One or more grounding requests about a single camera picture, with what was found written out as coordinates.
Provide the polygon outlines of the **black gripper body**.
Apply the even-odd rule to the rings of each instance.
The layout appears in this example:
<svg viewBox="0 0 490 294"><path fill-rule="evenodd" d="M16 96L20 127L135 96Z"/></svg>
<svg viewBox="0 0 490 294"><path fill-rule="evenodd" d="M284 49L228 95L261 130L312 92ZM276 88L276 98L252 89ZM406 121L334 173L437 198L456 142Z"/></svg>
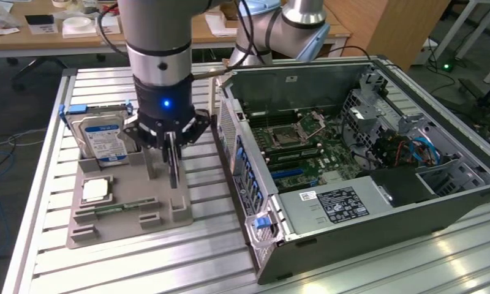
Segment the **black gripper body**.
<svg viewBox="0 0 490 294"><path fill-rule="evenodd" d="M181 139L181 131L194 118L192 83L192 74L172 86L147 85L135 78L139 124L144 125L145 142L153 148L164 146L167 132L175 132Z"/></svg>

